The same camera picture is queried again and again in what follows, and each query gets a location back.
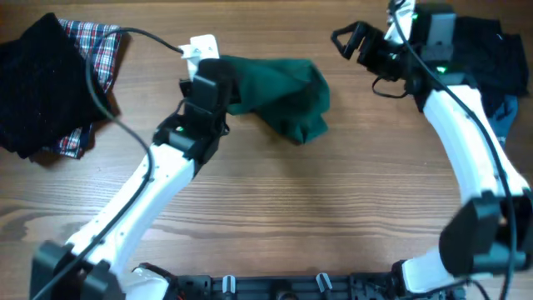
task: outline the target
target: wood grain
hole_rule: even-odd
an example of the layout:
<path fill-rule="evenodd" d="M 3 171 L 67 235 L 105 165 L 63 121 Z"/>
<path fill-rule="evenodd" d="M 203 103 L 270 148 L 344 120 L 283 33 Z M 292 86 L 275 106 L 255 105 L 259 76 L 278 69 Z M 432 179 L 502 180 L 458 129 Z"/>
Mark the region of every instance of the wood grain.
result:
<path fill-rule="evenodd" d="M 409 98 L 374 96 L 374 77 L 329 42 L 333 29 L 356 20 L 385 29 L 386 1 L 98 2 L 0 5 L 0 42 L 18 38 L 47 12 L 142 28 L 176 45 L 213 33 L 224 54 L 312 59 L 332 93 L 329 132 L 301 147 L 253 115 L 229 117 L 232 133 L 155 221 L 130 266 L 150 262 L 177 274 L 214 276 L 378 272 L 436 245 L 459 207 L 439 138 Z M 533 3 L 453 4 L 460 14 L 499 18 L 505 31 L 521 34 L 532 67 Z M 148 141 L 181 100 L 177 82 L 187 77 L 186 65 L 134 35 L 118 75 L 112 96 L 121 119 Z M 383 83 L 387 92 L 401 88 Z M 529 179 L 532 112 L 531 100 L 522 100 L 506 149 Z M 140 162 L 142 151 L 131 138 L 113 125 L 100 127 L 95 147 L 79 161 L 38 164 L 0 151 L 0 298 L 26 298 L 39 243 L 66 240 Z M 517 276 L 511 298 L 528 298 L 532 281 L 529 273 Z M 500 283 L 484 282 L 493 297 Z"/>

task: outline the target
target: wire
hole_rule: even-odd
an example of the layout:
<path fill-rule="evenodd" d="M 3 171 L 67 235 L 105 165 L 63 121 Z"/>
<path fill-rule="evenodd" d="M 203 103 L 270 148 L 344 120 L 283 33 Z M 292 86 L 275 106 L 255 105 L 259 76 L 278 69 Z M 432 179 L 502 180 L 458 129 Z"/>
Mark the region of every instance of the wire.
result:
<path fill-rule="evenodd" d="M 422 66 L 424 71 L 435 81 L 441 88 L 447 92 L 452 99 L 456 101 L 456 103 L 465 110 L 466 114 L 474 121 L 476 126 L 480 129 L 481 134 L 486 140 L 486 144 L 491 150 L 492 158 L 494 159 L 494 164 L 496 165 L 496 170 L 498 171 L 498 177 L 501 180 L 501 185 L 505 191 L 506 194 L 506 201 L 507 201 L 507 207 L 508 207 L 508 224 L 511 231 L 511 250 L 509 252 L 509 260 L 507 262 L 507 271 L 506 271 L 506 279 L 503 283 L 503 286 L 501 288 L 501 294 L 500 294 L 500 300 L 504 300 L 507 297 L 507 293 L 509 292 L 509 287 L 511 285 L 511 281 L 513 278 L 513 273 L 515 271 L 515 255 L 516 255 L 516 214 L 515 214 L 515 206 L 513 204 L 513 200 L 511 197 L 511 190 L 509 189 L 509 183 L 507 182 L 507 176 L 506 172 L 501 165 L 500 157 L 498 156 L 498 152 L 496 151 L 496 147 L 494 146 L 494 143 L 492 142 L 491 136 L 486 131 L 486 128 L 481 123 L 480 119 L 476 116 L 474 112 L 472 112 L 422 61 L 422 59 L 416 54 L 415 50 L 412 48 L 412 46 L 409 44 L 409 42 L 406 39 L 406 36 L 403 34 L 400 23 L 398 22 L 398 16 L 396 15 L 396 10 L 391 12 L 392 19 L 394 20 L 394 23 L 396 25 L 396 29 L 398 30 L 398 34 L 400 35 L 400 38 L 402 42 L 405 44 L 411 55 L 417 60 L 417 62 Z"/>
<path fill-rule="evenodd" d="M 102 37 L 100 37 L 95 43 L 94 46 L 89 49 L 87 53 L 87 57 L 85 60 L 85 79 L 87 83 L 87 88 L 89 90 L 89 93 L 91 94 L 92 101 L 97 106 L 97 108 L 102 112 L 109 120 L 113 121 L 118 125 L 120 128 L 122 128 L 124 131 L 126 131 L 130 136 L 132 136 L 146 151 L 147 153 L 147 172 L 142 178 L 142 182 L 133 193 L 132 197 L 127 201 L 127 203 L 121 208 L 121 210 L 113 217 L 113 219 L 106 225 L 106 227 L 97 235 L 95 236 L 91 243 L 83 249 L 67 266 L 65 266 L 56 276 L 52 278 L 36 295 L 33 297 L 32 300 L 38 300 L 42 296 L 44 296 L 45 293 L 48 293 L 53 287 L 56 286 L 64 277 L 65 275 L 69 274 L 98 244 L 100 244 L 103 241 L 103 238 L 109 233 L 109 231 L 120 221 L 120 219 L 124 216 L 124 214 L 127 212 L 127 210 L 134 204 L 134 202 L 137 200 L 139 195 L 141 195 L 142 191 L 148 185 L 150 182 L 150 179 L 152 178 L 152 170 L 153 170 L 153 155 L 152 151 L 150 151 L 150 148 L 146 143 L 142 140 L 141 137 L 139 137 L 138 134 L 136 134 L 131 128 L 126 126 L 123 122 L 118 120 L 115 116 L 113 116 L 103 105 L 102 100 L 98 99 L 98 95 L 94 91 L 94 82 L 92 81 L 92 50 L 100 47 L 100 44 L 104 39 L 111 36 L 112 34 L 122 34 L 122 33 L 140 33 L 142 35 L 145 35 L 163 45 L 165 45 L 167 48 L 176 51 L 178 53 L 183 54 L 183 51 L 179 47 L 174 47 L 168 42 L 163 41 L 160 37 L 157 37 L 149 32 L 145 32 L 144 30 L 137 29 L 137 28 L 121 28 L 116 30 L 111 30 L 110 32 L 107 32 Z"/>
<path fill-rule="evenodd" d="M 469 285 L 471 283 L 474 284 L 477 287 L 477 289 L 481 293 L 481 296 L 483 296 L 483 298 L 485 300 L 491 300 L 491 298 L 489 297 L 489 294 L 486 292 L 486 290 L 483 288 L 483 286 L 479 282 L 477 282 L 476 280 L 471 280 L 471 279 L 461 280 L 459 282 L 455 282 L 455 283 L 452 283 L 452 284 L 444 286 L 444 287 L 436 288 L 436 289 L 431 290 L 429 292 L 412 294 L 410 297 L 405 298 L 405 300 L 413 300 L 413 299 L 420 299 L 420 298 L 430 298 L 431 296 L 433 296 L 436 293 L 451 291 L 454 288 L 460 288 L 460 287 L 462 287 L 464 285 Z"/>
<path fill-rule="evenodd" d="M 404 98 L 405 96 L 409 95 L 408 92 L 404 92 L 402 93 L 402 95 L 400 96 L 397 96 L 397 95 L 390 95 L 390 94 L 385 94 L 385 93 L 382 93 L 382 92 L 378 92 L 377 90 L 375 90 L 375 86 L 376 86 L 376 83 L 378 83 L 380 80 L 382 80 L 383 77 L 381 76 L 378 76 L 376 78 L 376 80 L 374 80 L 374 83 L 372 84 L 372 91 L 377 95 L 377 96 L 382 96 L 382 97 L 385 97 L 385 98 L 393 98 L 393 99 L 402 99 Z"/>

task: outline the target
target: black cable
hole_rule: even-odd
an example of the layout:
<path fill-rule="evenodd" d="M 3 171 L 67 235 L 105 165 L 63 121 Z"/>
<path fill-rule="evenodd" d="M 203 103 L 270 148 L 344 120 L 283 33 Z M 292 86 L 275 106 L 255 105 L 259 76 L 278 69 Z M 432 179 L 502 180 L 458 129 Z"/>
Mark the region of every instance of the black cable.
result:
<path fill-rule="evenodd" d="M 483 286 L 479 282 L 477 282 L 476 280 L 471 280 L 471 279 L 461 280 L 459 282 L 455 282 L 455 283 L 452 283 L 452 284 L 444 286 L 444 287 L 436 288 L 436 289 L 431 290 L 429 292 L 412 294 L 409 297 L 405 298 L 405 300 L 414 300 L 414 299 L 420 299 L 420 298 L 431 298 L 431 296 L 433 296 L 436 293 L 440 293 L 440 292 L 444 292 L 444 291 L 451 291 L 451 290 L 453 290 L 455 288 L 460 288 L 460 287 L 462 287 L 464 285 L 469 285 L 471 283 L 474 284 L 477 287 L 477 289 L 479 289 L 479 291 L 481 293 L 481 296 L 483 296 L 483 298 L 485 300 L 491 300 L 491 298 L 489 297 L 489 294 L 486 292 L 486 290 L 483 288 Z"/>
<path fill-rule="evenodd" d="M 115 217 L 106 225 L 106 227 L 97 235 L 95 236 L 91 243 L 81 251 L 76 258 L 74 258 L 67 266 L 65 266 L 56 276 L 52 278 L 36 295 L 33 297 L 32 300 L 38 300 L 40 297 L 42 297 L 45 293 L 48 293 L 56 284 L 58 284 L 68 273 L 70 273 L 101 241 L 103 238 L 109 233 L 109 231 L 120 221 L 120 219 L 123 217 L 123 215 L 127 212 L 127 210 L 134 204 L 134 202 L 137 200 L 139 195 L 142 193 L 146 185 L 150 182 L 150 178 L 152 177 L 152 170 L 153 170 L 153 155 L 152 151 L 150 151 L 150 148 L 146 143 L 142 140 L 139 135 L 137 135 L 133 130 L 131 130 L 126 124 L 115 118 L 103 105 L 102 101 L 98 99 L 97 94 L 94 91 L 94 82 L 92 81 L 92 50 L 100 47 L 100 44 L 104 39 L 109 37 L 112 34 L 122 34 L 122 33 L 140 33 L 142 35 L 145 35 L 149 38 L 154 39 L 157 42 L 160 42 L 161 44 L 165 45 L 167 48 L 176 51 L 178 53 L 183 54 L 183 51 L 179 47 L 174 47 L 168 42 L 163 41 L 160 37 L 157 37 L 149 32 L 145 32 L 141 29 L 136 28 L 121 28 L 117 30 L 111 30 L 110 32 L 107 32 L 102 37 L 100 37 L 95 43 L 92 49 L 89 49 L 89 52 L 87 53 L 87 57 L 85 60 L 85 79 L 87 82 L 87 88 L 89 90 L 89 93 L 91 94 L 92 100 L 94 101 L 94 104 L 97 106 L 97 108 L 102 112 L 109 120 L 113 121 L 118 125 L 120 128 L 124 129 L 129 135 L 131 135 L 139 144 L 141 144 L 142 148 L 147 153 L 147 160 L 148 160 L 148 168 L 146 174 L 142 178 L 142 182 L 139 185 L 139 188 L 135 191 L 135 193 L 132 195 L 132 197 L 127 201 L 127 203 L 124 205 L 124 207 L 121 208 L 121 210 L 117 213 Z"/>
<path fill-rule="evenodd" d="M 470 117 L 476 126 L 481 131 L 481 134 L 486 140 L 486 144 L 491 150 L 492 158 L 494 159 L 494 164 L 496 165 L 496 170 L 498 171 L 498 177 L 501 180 L 501 185 L 505 191 L 506 194 L 506 201 L 507 201 L 507 208 L 508 208 L 508 224 L 511 231 L 511 250 L 509 253 L 509 260 L 507 263 L 507 272 L 506 272 L 506 279 L 504 281 L 503 287 L 501 288 L 501 294 L 500 294 L 500 300 L 504 300 L 507 297 L 507 293 L 509 292 L 509 287 L 511 285 L 511 281 L 513 278 L 513 273 L 515 271 L 515 255 L 516 255 L 516 213 L 515 213 L 515 206 L 513 205 L 513 200 L 511 197 L 511 190 L 509 189 L 509 183 L 507 182 L 507 176 L 506 172 L 501 165 L 500 158 L 498 156 L 498 152 L 496 151 L 496 147 L 494 146 L 494 143 L 491 140 L 491 136 L 486 131 L 486 128 L 481 123 L 480 119 L 476 116 L 474 112 L 472 112 L 422 61 L 422 59 L 416 54 L 415 50 L 411 47 L 409 44 L 409 41 L 407 41 L 406 36 L 403 34 L 400 23 L 398 22 L 398 17 L 396 15 L 396 10 L 391 12 L 392 19 L 394 20 L 394 23 L 396 25 L 396 29 L 398 30 L 398 34 L 400 35 L 400 38 L 404 45 L 407 47 L 411 55 L 417 60 L 417 62 L 422 66 L 424 71 L 435 81 L 441 88 L 447 92 L 452 99 L 456 101 L 456 103 L 466 112 L 468 117 Z"/>
<path fill-rule="evenodd" d="M 409 95 L 408 92 L 404 92 L 402 93 L 402 95 L 390 95 L 390 94 L 385 94 L 385 93 L 382 93 L 382 92 L 378 92 L 374 87 L 376 86 L 376 83 L 378 83 L 380 80 L 382 80 L 383 77 L 381 76 L 378 76 L 376 78 L 376 80 L 374 80 L 374 83 L 372 84 L 372 91 L 377 95 L 377 96 L 382 96 L 382 97 L 385 97 L 385 98 L 393 98 L 393 99 L 402 99 L 404 98 L 405 96 Z"/>

